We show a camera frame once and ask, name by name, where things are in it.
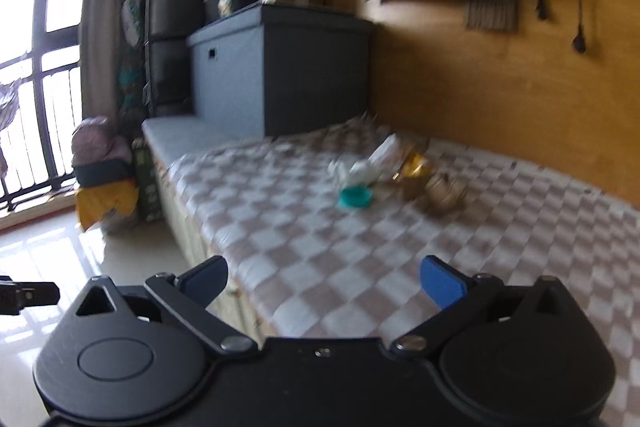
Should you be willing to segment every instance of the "wooden wall panel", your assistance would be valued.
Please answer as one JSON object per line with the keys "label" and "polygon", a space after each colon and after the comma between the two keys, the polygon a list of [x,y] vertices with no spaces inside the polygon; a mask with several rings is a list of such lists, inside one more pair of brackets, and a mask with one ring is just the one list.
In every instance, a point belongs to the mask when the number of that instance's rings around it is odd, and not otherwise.
{"label": "wooden wall panel", "polygon": [[640,0],[521,0],[517,34],[469,32],[463,3],[370,0],[370,105],[428,136],[567,172],[640,204]]}

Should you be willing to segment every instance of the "glossy floor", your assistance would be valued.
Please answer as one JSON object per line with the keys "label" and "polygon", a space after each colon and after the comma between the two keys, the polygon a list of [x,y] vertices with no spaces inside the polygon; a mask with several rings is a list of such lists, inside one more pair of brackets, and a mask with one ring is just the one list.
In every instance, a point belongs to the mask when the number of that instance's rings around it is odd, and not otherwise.
{"label": "glossy floor", "polygon": [[0,425],[35,427],[47,414],[31,378],[31,365],[47,335],[89,277],[109,275],[116,284],[139,284],[159,271],[188,269],[164,222],[115,235],[82,233],[75,213],[0,235],[0,274],[19,281],[54,281],[56,307],[0,316]]}

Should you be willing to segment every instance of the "gray storage box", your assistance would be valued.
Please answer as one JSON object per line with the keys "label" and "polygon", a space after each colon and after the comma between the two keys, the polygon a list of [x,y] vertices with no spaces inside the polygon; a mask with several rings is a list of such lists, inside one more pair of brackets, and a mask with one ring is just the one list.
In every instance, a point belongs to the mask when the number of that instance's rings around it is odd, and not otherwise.
{"label": "gray storage box", "polygon": [[191,35],[193,107],[230,136],[312,131],[367,109],[373,24],[328,9],[258,4]]}

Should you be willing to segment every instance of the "checkered blanket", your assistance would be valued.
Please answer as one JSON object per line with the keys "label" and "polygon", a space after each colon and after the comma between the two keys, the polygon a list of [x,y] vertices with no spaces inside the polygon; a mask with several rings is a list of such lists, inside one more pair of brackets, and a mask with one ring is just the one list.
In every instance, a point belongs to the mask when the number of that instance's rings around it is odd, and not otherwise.
{"label": "checkered blanket", "polygon": [[170,177],[212,250],[283,336],[396,338],[438,311],[418,278],[428,254],[509,284],[559,277],[616,362],[603,419],[640,425],[636,211],[557,172],[435,140],[429,156],[469,183],[463,210],[426,216],[383,189],[366,210],[338,207],[329,162],[366,158],[385,137],[357,121],[187,155]]}

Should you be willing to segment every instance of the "storage box lid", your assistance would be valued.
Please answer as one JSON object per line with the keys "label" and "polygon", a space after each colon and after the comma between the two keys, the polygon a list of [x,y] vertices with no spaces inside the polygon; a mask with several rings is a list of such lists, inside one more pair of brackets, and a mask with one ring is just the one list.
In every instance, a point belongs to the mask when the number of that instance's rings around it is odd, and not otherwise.
{"label": "storage box lid", "polygon": [[371,33],[374,24],[328,8],[291,4],[253,4],[199,29],[187,38],[189,47],[260,25],[302,26],[335,32]]}

